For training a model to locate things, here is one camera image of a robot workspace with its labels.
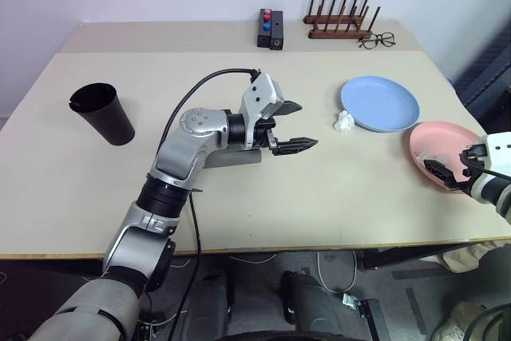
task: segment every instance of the black cup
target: black cup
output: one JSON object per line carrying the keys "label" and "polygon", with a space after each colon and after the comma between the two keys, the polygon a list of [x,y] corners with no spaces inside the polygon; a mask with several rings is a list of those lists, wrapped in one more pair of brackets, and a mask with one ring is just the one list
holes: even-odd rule
{"label": "black cup", "polygon": [[124,145],[135,136],[110,84],[94,83],[81,87],[69,99],[69,107],[86,119],[111,145]]}

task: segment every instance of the pink plate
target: pink plate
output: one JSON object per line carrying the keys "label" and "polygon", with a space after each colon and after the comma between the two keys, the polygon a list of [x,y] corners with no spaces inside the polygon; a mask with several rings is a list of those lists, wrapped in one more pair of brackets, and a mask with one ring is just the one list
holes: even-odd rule
{"label": "pink plate", "polygon": [[446,188],[418,159],[422,153],[443,158],[457,181],[468,180],[461,173],[466,168],[460,162],[460,153],[479,138],[474,132],[445,121],[428,121],[417,125],[410,134],[410,154],[418,168],[435,184]]}

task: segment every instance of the wooden peg rack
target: wooden peg rack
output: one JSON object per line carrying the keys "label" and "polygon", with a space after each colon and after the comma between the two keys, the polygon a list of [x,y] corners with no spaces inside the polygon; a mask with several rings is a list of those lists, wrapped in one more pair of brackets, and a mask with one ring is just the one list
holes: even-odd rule
{"label": "wooden peg rack", "polygon": [[370,22],[369,28],[364,30],[362,24],[366,19],[367,11],[369,6],[367,5],[368,0],[364,0],[360,11],[357,14],[357,1],[354,0],[350,8],[349,14],[344,14],[346,9],[347,0],[343,0],[339,14],[332,14],[335,8],[335,1],[332,0],[328,15],[323,15],[323,7],[325,0],[321,0],[318,12],[316,15],[312,14],[312,7],[314,6],[314,0],[311,0],[309,7],[309,14],[303,18],[305,24],[312,24],[312,30],[309,31],[310,39],[360,39],[368,34],[372,34],[371,28],[374,25],[374,21],[378,16],[380,7],[376,9],[373,19]]}

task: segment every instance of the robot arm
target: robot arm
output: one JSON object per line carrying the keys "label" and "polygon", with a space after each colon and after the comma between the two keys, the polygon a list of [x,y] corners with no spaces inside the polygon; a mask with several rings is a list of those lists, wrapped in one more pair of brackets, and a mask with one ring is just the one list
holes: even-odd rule
{"label": "robot arm", "polygon": [[215,151],[268,147],[274,155],[298,153],[317,143],[273,137],[274,116],[300,110],[285,101],[267,73],[253,71],[239,113],[190,109],[161,143],[138,199],[131,203],[103,260],[103,275],[80,287],[30,338],[31,341],[131,339],[144,291],[167,275],[180,211],[197,174]]}
{"label": "robot arm", "polygon": [[428,171],[451,190],[461,190],[482,204],[493,204],[497,213],[511,224],[511,133],[495,133],[481,137],[460,154],[467,168],[467,181],[457,182],[442,163],[424,160]]}

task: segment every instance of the table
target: table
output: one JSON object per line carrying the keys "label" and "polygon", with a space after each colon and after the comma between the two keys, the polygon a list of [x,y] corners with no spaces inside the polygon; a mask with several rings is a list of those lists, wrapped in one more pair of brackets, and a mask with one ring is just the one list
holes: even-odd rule
{"label": "table", "polygon": [[[187,29],[198,26],[213,36],[202,33],[202,43],[189,38]],[[279,139],[305,136],[319,143],[286,157],[263,151],[256,165],[205,169],[196,183],[204,190],[196,194],[196,209],[205,252],[511,238],[511,226],[494,207],[443,192],[414,167],[409,132],[333,129],[343,83],[373,74],[408,88],[421,106],[420,121],[452,121],[484,134],[398,23],[382,22],[377,30],[390,27],[398,44],[371,51],[353,42],[309,41],[300,23],[286,24],[283,52],[258,49],[252,27],[101,23],[79,28],[0,132],[0,258],[102,257],[140,193],[175,104],[200,78],[228,67],[261,68],[277,80],[285,98],[303,106],[276,118]],[[219,38],[226,31],[232,36]],[[109,145],[70,111],[71,93],[96,81],[116,86],[136,130],[129,144]],[[248,86],[243,74],[218,77],[185,108],[237,110]],[[196,249],[188,205],[173,239],[178,254]]]}

